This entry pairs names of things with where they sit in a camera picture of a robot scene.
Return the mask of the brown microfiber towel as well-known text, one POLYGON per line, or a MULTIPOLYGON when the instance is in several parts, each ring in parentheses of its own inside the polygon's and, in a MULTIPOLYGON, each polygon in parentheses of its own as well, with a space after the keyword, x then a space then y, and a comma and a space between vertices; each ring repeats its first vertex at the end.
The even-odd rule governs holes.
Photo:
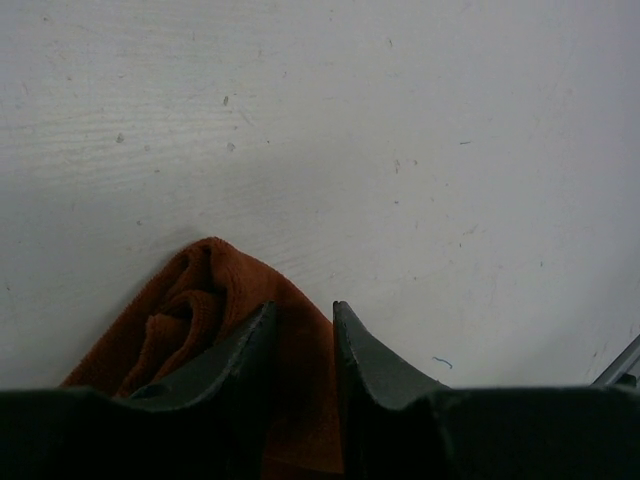
POLYGON ((341 479, 331 322, 285 276, 220 238, 174 256, 63 384, 127 397, 229 337, 269 301, 278 334, 261 475, 341 479))

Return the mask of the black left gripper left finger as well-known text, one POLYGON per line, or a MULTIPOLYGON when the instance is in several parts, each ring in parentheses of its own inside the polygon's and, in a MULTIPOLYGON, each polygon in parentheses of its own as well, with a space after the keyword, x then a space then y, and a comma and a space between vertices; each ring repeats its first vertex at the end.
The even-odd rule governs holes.
POLYGON ((276 308, 128 398, 88 387, 1 394, 4 479, 257 479, 276 308))

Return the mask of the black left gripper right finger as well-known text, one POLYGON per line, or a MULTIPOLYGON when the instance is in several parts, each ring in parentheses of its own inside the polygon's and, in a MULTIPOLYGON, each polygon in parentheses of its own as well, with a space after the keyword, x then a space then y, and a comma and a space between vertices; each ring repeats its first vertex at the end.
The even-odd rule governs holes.
POLYGON ((639 393, 627 385, 452 389, 333 307, 348 479, 635 479, 639 393))

